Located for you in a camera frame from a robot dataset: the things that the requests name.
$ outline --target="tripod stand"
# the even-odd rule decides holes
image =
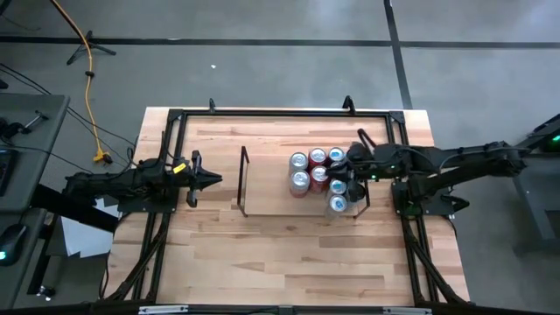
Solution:
[[[56,5],[53,0],[51,0],[51,4],[54,6],[54,8],[60,13],[60,15],[66,20],[66,22],[68,23],[68,25],[70,25],[70,27],[72,27],[72,30],[74,33],[76,33],[76,35],[80,38],[80,31],[78,30],[78,28],[76,27],[76,25],[68,18],[67,14],[58,6]],[[101,45],[97,45],[94,44],[90,41],[90,39],[92,39],[92,37],[94,36],[92,31],[87,31],[87,34],[85,36],[85,39],[87,41],[87,44],[89,45],[90,49],[99,49],[105,53],[110,54],[111,56],[115,56],[116,52],[112,51],[108,48],[105,48]],[[78,47],[78,49],[76,49],[76,51],[72,54],[72,56],[70,56],[70,58],[68,59],[68,61],[66,62],[67,65],[72,65],[80,56],[83,52],[85,52],[87,49],[84,46],[84,43],[81,43],[80,46]]]

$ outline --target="yellow cable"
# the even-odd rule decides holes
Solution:
[[[84,35],[81,33],[78,25],[76,25],[76,23],[64,11],[64,9],[62,9],[62,6],[60,6],[60,4],[56,0],[52,0],[52,3],[54,5],[56,5],[56,7],[59,9],[60,13],[62,13],[62,15],[68,20],[68,22],[70,22],[70,24],[73,26],[73,28],[78,32],[78,35],[80,36],[81,41],[84,43],[84,46],[86,47],[86,50],[87,50],[87,57],[89,58],[89,72],[90,73],[93,72],[94,71],[94,58],[91,54],[91,50],[89,49],[88,41],[86,40]],[[97,136],[97,128],[95,127],[94,115],[91,111],[91,108],[89,107],[89,87],[91,86],[91,78],[92,78],[91,76],[89,76],[89,75],[87,76],[86,94],[84,95],[84,98],[86,100],[86,108],[87,108],[87,112],[89,113],[89,119],[91,120],[91,123],[93,124],[93,127],[94,127],[95,143],[97,144],[97,154],[94,157],[94,161],[97,162],[97,161],[103,160],[103,155],[109,154],[109,153],[108,152],[103,152],[102,146],[99,142],[99,137]]]

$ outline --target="soda can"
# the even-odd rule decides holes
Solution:
[[[310,178],[307,171],[295,171],[290,176],[290,193],[296,198],[303,198],[309,190]]]
[[[333,179],[329,184],[329,190],[326,191],[326,200],[330,200],[334,195],[341,195],[344,196],[347,193],[347,183]]]
[[[344,196],[332,196],[326,205],[325,217],[329,220],[339,217],[347,209],[347,199]]]
[[[346,157],[346,153],[344,153],[344,151],[339,147],[334,147],[329,150],[330,164],[334,162],[342,162],[345,157]]]
[[[322,193],[328,188],[329,178],[326,176],[326,168],[323,165],[315,166],[311,170],[310,175],[311,184],[309,186],[309,190],[312,193]]]
[[[307,156],[302,152],[296,152],[290,157],[290,173],[291,176],[294,172],[307,170]]]
[[[309,170],[313,170],[315,166],[324,165],[326,161],[326,153],[323,149],[315,148],[309,152]]]

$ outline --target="wooden tabletop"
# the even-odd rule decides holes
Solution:
[[[146,109],[136,161],[158,154],[168,109]],[[404,113],[410,143],[433,145],[426,112]],[[188,118],[183,155],[189,158],[192,150],[199,150],[203,167],[221,174],[223,181],[200,192],[195,209],[188,207],[186,191],[181,191],[171,218],[157,301],[413,305],[403,231],[391,204],[389,182],[370,184],[372,207],[357,220],[329,221],[323,206],[297,207],[285,195],[286,165],[293,152],[317,146],[346,148],[358,141],[358,128],[379,144],[387,142],[384,122],[378,118]],[[236,205],[242,145],[250,159],[248,218]],[[270,176],[263,176],[263,171]],[[107,294],[137,262],[146,217],[132,214],[117,229],[108,261]],[[425,224],[434,264],[451,287],[468,299],[452,226],[431,216],[425,217]],[[424,269],[419,265],[418,270],[428,297]]]

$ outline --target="gray floor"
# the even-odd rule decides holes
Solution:
[[[389,39],[382,0],[120,0],[60,1],[83,30],[99,36],[213,39]],[[401,40],[558,41],[560,2],[533,0],[394,0]],[[19,0],[0,19],[0,34],[72,36],[48,2]],[[390,48],[111,46],[97,53],[91,93],[96,121],[134,139],[147,106],[339,107],[401,109]],[[31,76],[54,94],[70,95],[85,114],[87,60],[66,66],[75,45],[1,44],[0,62]],[[427,109],[436,145],[519,141],[557,114],[558,50],[403,49],[415,109]],[[11,92],[33,92],[5,78]],[[105,136],[117,151],[125,143]],[[88,169],[91,135],[68,117],[54,152]],[[109,171],[119,166],[108,168]],[[43,182],[62,188],[72,166],[51,159]],[[480,305],[558,312],[560,258],[515,256],[512,246],[530,225],[511,180],[483,178],[457,187],[472,205],[456,219],[472,301]],[[50,304],[93,300],[102,259],[53,263],[47,281],[59,295]],[[23,297],[19,306],[44,305]]]

